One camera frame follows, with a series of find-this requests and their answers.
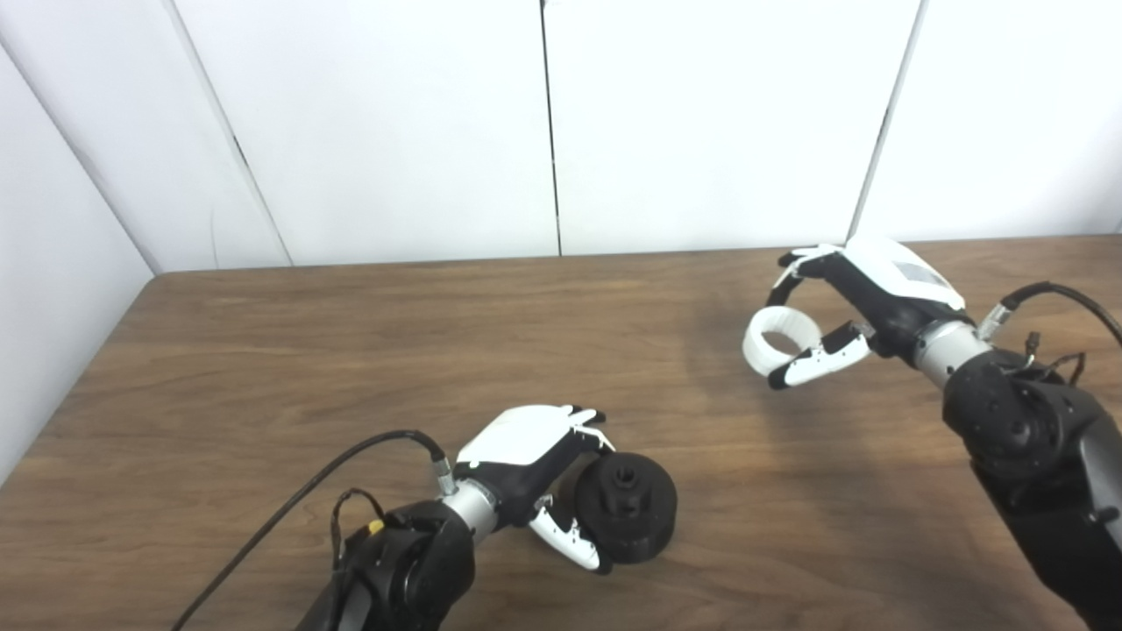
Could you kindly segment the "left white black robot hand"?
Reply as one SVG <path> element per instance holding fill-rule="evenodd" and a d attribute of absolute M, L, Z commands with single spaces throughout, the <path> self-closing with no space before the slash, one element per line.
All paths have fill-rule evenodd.
<path fill-rule="evenodd" d="M 472 531 L 473 546 L 503 528 L 530 528 L 586 571 L 607 575 L 611 560 L 551 491 L 583 455 L 616 448 L 592 408 L 521 405 L 502 412 L 457 455 L 457 490 L 444 504 Z"/>

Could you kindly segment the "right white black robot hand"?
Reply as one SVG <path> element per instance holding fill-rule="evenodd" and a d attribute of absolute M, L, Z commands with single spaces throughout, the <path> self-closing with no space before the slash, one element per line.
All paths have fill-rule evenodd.
<path fill-rule="evenodd" d="M 854 236 L 842 246 L 819 245 L 787 252 L 783 272 L 749 332 L 775 324 L 800 351 L 746 351 L 752 367 L 772 390 L 820 379 L 879 355 L 898 358 L 922 372 L 937 387 L 974 357 L 986 354 L 965 300 L 925 259 L 888 238 Z M 862 321 L 847 321 L 825 333 L 813 319 L 787 303 L 804 280 L 824 280 L 856 308 Z"/>

